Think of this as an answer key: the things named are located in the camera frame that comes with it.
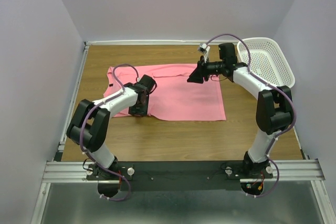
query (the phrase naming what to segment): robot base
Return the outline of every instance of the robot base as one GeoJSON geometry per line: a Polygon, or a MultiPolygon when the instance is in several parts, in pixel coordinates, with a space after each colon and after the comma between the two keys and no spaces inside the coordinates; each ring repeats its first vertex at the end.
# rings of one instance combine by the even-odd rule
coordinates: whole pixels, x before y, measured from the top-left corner
{"type": "MultiPolygon", "coordinates": [[[[94,164],[89,168],[92,174],[87,180],[119,180],[94,164]]],[[[241,190],[248,183],[240,183],[240,179],[260,179],[260,172],[254,175],[243,172],[243,161],[118,162],[118,169],[131,183],[132,191],[241,190]],[[133,175],[128,174],[130,168],[134,170],[133,175]]],[[[272,178],[272,174],[262,171],[265,178],[272,178]]],[[[118,184],[98,183],[98,192],[108,197],[119,190],[128,190],[123,180],[118,184]]]]}

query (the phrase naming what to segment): gray floor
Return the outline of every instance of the gray floor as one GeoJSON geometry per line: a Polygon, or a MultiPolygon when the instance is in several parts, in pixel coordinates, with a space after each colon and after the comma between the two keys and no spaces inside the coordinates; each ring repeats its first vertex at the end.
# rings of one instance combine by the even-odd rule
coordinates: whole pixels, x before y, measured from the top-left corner
{"type": "Polygon", "coordinates": [[[124,202],[99,198],[94,184],[51,186],[43,223],[323,223],[310,182],[280,182],[264,198],[238,191],[134,192],[124,202]]]}

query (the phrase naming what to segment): screw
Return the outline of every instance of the screw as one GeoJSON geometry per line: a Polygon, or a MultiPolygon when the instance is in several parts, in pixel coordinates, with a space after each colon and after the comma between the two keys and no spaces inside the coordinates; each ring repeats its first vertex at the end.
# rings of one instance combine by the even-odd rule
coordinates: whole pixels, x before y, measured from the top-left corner
{"type": "Polygon", "coordinates": [[[225,173],[227,174],[227,175],[231,175],[232,174],[232,169],[231,169],[231,167],[226,167],[225,168],[225,173]]]}
{"type": "Polygon", "coordinates": [[[130,167],[130,168],[127,169],[127,174],[130,175],[130,176],[132,176],[134,174],[134,172],[135,171],[134,171],[134,169],[132,167],[130,167]]]}
{"type": "Polygon", "coordinates": [[[266,167],[266,172],[267,172],[268,174],[272,174],[272,173],[273,173],[273,168],[270,167],[270,166],[267,166],[267,167],[266,167]]]}

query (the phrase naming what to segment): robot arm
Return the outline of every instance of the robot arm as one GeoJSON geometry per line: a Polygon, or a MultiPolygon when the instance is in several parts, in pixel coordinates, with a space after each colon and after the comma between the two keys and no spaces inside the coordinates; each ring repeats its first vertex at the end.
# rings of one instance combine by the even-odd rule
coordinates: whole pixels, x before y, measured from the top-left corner
{"type": "Polygon", "coordinates": [[[91,156],[104,168],[112,171],[117,170],[117,159],[104,143],[109,120],[126,108],[129,108],[129,114],[131,115],[147,115],[149,95],[154,86],[155,81],[151,77],[144,75],[135,84],[125,84],[124,91],[118,91],[119,94],[115,93],[93,102],[88,100],[80,101],[68,127],[67,136],[79,144],[80,130],[84,118],[95,105],[103,103],[92,113],[92,118],[94,118],[92,124],[87,123],[85,126],[83,146],[90,151],[91,156]]]}
{"type": "MultiPolygon", "coordinates": [[[[203,83],[208,81],[211,75],[222,74],[257,99],[256,121],[259,130],[252,147],[244,156],[243,169],[245,173],[260,172],[268,164],[268,155],[275,144],[275,136],[292,123],[292,108],[280,93],[254,78],[248,72],[245,63],[238,62],[232,43],[220,44],[218,48],[221,61],[209,62],[209,46],[200,45],[198,50],[204,56],[201,56],[187,81],[203,83]]],[[[278,88],[291,99],[291,92],[287,86],[278,88]]]]}

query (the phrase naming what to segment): cable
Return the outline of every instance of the cable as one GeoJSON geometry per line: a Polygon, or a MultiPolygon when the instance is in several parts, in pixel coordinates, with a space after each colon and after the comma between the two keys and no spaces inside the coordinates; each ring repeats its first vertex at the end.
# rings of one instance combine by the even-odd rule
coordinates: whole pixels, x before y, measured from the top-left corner
{"type": "Polygon", "coordinates": [[[158,87],[158,85],[157,85],[156,81],[155,81],[155,84],[154,84],[154,85],[155,85],[155,86],[154,86],[154,88],[152,89],[152,91],[151,91],[151,92],[149,92],[149,94],[153,93],[153,92],[156,90],[156,88],[158,87]]]}
{"type": "Polygon", "coordinates": [[[271,163],[274,164],[274,166],[275,166],[275,168],[276,168],[276,170],[277,170],[277,180],[276,180],[276,182],[274,183],[274,185],[272,186],[272,188],[271,188],[270,190],[268,190],[266,193],[264,193],[264,194],[262,194],[262,195],[258,195],[258,196],[254,195],[254,197],[256,197],[256,198],[260,198],[260,197],[269,195],[272,191],[274,191],[274,189],[275,189],[275,188],[277,187],[277,185],[278,185],[278,182],[279,182],[279,176],[280,176],[279,168],[278,168],[277,164],[276,164],[273,160],[271,160],[271,159],[269,158],[269,152],[270,152],[270,149],[272,148],[274,142],[277,140],[277,138],[278,138],[279,136],[281,136],[282,134],[284,134],[284,133],[290,131],[290,130],[294,127],[294,125],[295,125],[295,123],[296,123],[297,113],[296,113],[296,110],[295,110],[295,108],[294,108],[294,104],[293,104],[292,100],[291,100],[291,99],[290,99],[290,98],[289,98],[289,97],[288,97],[282,90],[280,90],[279,88],[277,88],[277,87],[271,85],[270,83],[266,82],[265,80],[263,80],[262,78],[260,78],[259,76],[257,76],[255,73],[253,73],[253,72],[251,71],[251,53],[250,53],[250,50],[248,49],[248,46],[246,45],[246,43],[245,43],[242,39],[240,39],[239,37],[237,37],[236,35],[233,35],[233,34],[220,34],[220,35],[217,35],[217,36],[211,38],[206,44],[208,45],[211,41],[213,41],[214,39],[216,39],[216,38],[218,38],[218,37],[221,37],[221,36],[232,36],[232,37],[238,39],[238,40],[244,45],[244,47],[246,48],[247,54],[248,54],[248,63],[247,63],[247,71],[248,71],[248,73],[249,73],[251,76],[253,76],[255,79],[257,79],[258,81],[260,81],[261,83],[265,84],[266,86],[269,86],[270,88],[276,90],[278,93],[280,93],[281,95],[283,95],[283,96],[285,97],[285,99],[288,101],[288,103],[290,104],[290,106],[291,106],[291,108],[292,108],[292,110],[293,110],[293,121],[292,121],[292,123],[290,124],[290,126],[289,126],[287,129],[285,129],[285,130],[279,132],[278,134],[276,134],[276,135],[272,138],[272,140],[270,141],[270,143],[269,143],[269,145],[268,145],[268,147],[267,147],[267,149],[266,149],[265,155],[267,156],[267,158],[269,159],[269,161],[271,161],[271,163]]]}
{"type": "Polygon", "coordinates": [[[213,76],[214,76],[214,75],[210,76],[210,80],[212,80],[212,81],[217,81],[217,80],[212,79],[213,76]]]}
{"type": "Polygon", "coordinates": [[[265,176],[264,176],[264,174],[261,172],[261,174],[262,174],[262,176],[263,176],[263,180],[262,180],[262,182],[261,182],[261,186],[263,186],[264,185],[264,181],[265,181],[265,176]]]}
{"type": "MultiPolygon", "coordinates": [[[[261,180],[261,183],[263,183],[264,182],[264,180],[265,180],[265,176],[263,175],[263,173],[261,172],[260,173],[261,174],[261,178],[262,178],[262,180],[261,180]]],[[[258,183],[259,182],[259,178],[257,178],[256,179],[256,181],[254,181],[254,183],[251,185],[251,186],[254,186],[256,183],[258,183]]]]}
{"type": "MultiPolygon", "coordinates": [[[[124,85],[122,84],[122,82],[118,79],[118,77],[116,76],[116,69],[119,68],[119,67],[123,67],[123,66],[127,66],[127,67],[131,67],[135,70],[136,72],[136,75],[137,75],[137,78],[139,77],[139,73],[137,71],[137,69],[130,65],[130,64],[121,64],[121,65],[118,65],[116,66],[113,71],[112,71],[112,76],[114,77],[114,79],[116,80],[116,82],[121,86],[121,89],[122,89],[122,92],[121,93],[117,93],[116,95],[108,98],[105,100],[105,102],[109,102],[119,96],[121,96],[124,92],[125,92],[125,87],[124,85]]],[[[127,192],[127,195],[125,197],[122,197],[122,198],[119,198],[119,199],[113,199],[113,198],[109,198],[109,197],[106,197],[104,195],[101,195],[102,198],[105,198],[107,200],[110,200],[110,201],[123,201],[125,199],[127,199],[130,195],[131,195],[131,184],[130,182],[124,177],[122,176],[121,174],[119,173],[115,173],[111,170],[108,170],[107,168],[103,167],[101,164],[99,164],[94,157],[92,157],[91,153],[84,148],[83,146],[83,135],[84,135],[84,129],[85,129],[85,126],[89,120],[89,118],[91,117],[91,114],[100,106],[102,106],[104,104],[104,102],[100,102],[98,104],[96,104],[95,106],[93,106],[93,108],[88,112],[88,114],[86,115],[84,121],[83,121],[83,124],[81,126],[81,129],[80,129],[80,135],[79,135],[79,146],[80,146],[80,149],[82,150],[83,153],[85,153],[89,159],[91,159],[99,168],[101,168],[103,171],[107,172],[107,173],[110,173],[112,175],[115,175],[115,176],[118,176],[119,178],[123,179],[127,185],[128,185],[128,192],[127,192]]]]}
{"type": "Polygon", "coordinates": [[[85,166],[85,163],[86,163],[86,161],[87,161],[88,159],[89,159],[89,158],[86,158],[86,159],[83,161],[82,167],[83,167],[83,169],[86,170],[86,171],[93,172],[93,170],[92,170],[91,168],[85,168],[85,167],[84,167],[84,166],[85,166]]]}

